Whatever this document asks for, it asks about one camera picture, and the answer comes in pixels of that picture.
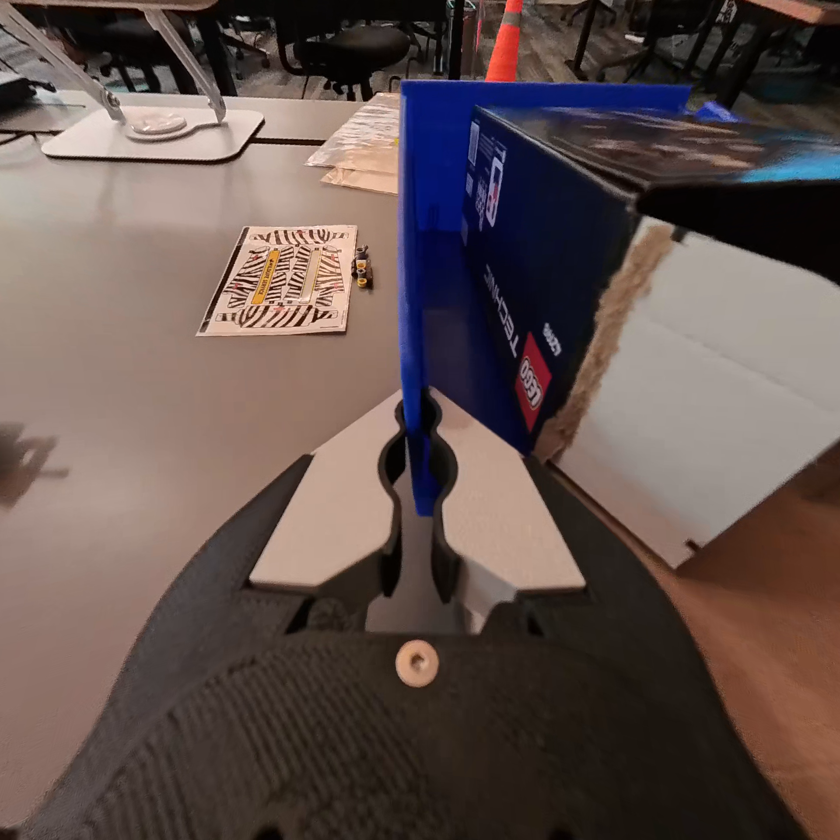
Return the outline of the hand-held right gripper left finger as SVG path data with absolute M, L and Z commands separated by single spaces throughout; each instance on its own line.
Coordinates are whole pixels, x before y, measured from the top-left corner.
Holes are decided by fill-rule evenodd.
M 310 597 L 392 596 L 403 560 L 403 394 L 311 454 L 248 582 Z

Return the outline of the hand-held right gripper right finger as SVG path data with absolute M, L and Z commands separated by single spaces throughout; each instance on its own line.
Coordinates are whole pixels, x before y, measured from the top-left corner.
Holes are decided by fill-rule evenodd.
M 585 591 L 586 582 L 526 460 L 502 437 L 436 388 L 430 466 L 434 505 L 433 577 L 478 635 L 500 604 Z

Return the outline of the blue plastic bin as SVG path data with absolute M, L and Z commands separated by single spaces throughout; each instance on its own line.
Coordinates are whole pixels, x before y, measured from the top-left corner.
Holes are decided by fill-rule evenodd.
M 687 112 L 680 85 L 413 80 L 401 88 L 397 319 L 403 412 L 416 513 L 432 517 L 440 484 L 424 430 L 437 389 L 522 453 L 532 450 L 487 320 L 492 290 L 466 266 L 461 212 L 475 108 Z

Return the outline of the dark blue lego box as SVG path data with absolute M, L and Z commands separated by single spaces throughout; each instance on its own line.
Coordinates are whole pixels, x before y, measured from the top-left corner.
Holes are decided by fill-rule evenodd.
M 839 436 L 838 135 L 476 108 L 461 238 L 517 433 L 672 568 Z

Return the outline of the zebra striped sticker sheet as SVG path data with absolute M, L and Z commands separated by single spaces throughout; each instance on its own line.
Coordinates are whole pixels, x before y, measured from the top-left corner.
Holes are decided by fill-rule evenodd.
M 346 333 L 354 225 L 246 226 L 196 336 Z

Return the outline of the clear plastic bag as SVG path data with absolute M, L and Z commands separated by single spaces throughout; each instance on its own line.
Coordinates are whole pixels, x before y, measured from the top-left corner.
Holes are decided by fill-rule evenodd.
M 401 98 L 378 93 L 341 125 L 305 165 L 396 175 Z

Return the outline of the white book stand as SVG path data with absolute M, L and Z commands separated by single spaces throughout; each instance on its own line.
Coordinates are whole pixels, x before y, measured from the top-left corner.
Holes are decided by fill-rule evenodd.
M 189 73 L 207 99 L 207 109 L 122 107 L 116 94 L 89 77 L 36 26 L 18 12 L 12 2 L 1 2 L 2 23 L 16 28 L 51 66 L 75 77 L 99 106 L 52 140 L 43 153 L 56 160 L 142 161 L 212 164 L 234 159 L 263 125 L 257 111 L 234 111 L 227 116 L 226 103 L 214 81 L 176 32 L 168 12 L 202 12 L 215 1 L 46 1 L 44 7 L 131 9 L 141 12 L 153 31 L 163 38 L 175 58 Z

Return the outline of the black office chair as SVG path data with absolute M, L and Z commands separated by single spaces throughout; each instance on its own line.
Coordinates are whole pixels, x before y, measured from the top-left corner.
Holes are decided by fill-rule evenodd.
M 52 13 L 53 23 L 69 42 L 87 55 L 105 54 L 108 65 L 115 69 L 124 86 L 136 92 L 129 69 L 143 73 L 149 92 L 160 93 L 161 83 L 155 67 L 168 67 L 178 92 L 197 94 L 189 71 L 163 37 L 140 14 L 100 12 L 72 8 L 65 13 Z
M 412 42 L 400 28 L 356 24 L 342 2 L 276 2 L 272 14 L 283 69 L 305 80 L 322 79 L 350 102 L 373 99 L 373 75 L 408 57 Z

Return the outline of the orange traffic cone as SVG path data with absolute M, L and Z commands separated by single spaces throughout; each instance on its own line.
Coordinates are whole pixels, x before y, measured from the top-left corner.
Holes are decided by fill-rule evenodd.
M 516 80 L 523 1 L 506 1 L 486 70 L 487 82 Z

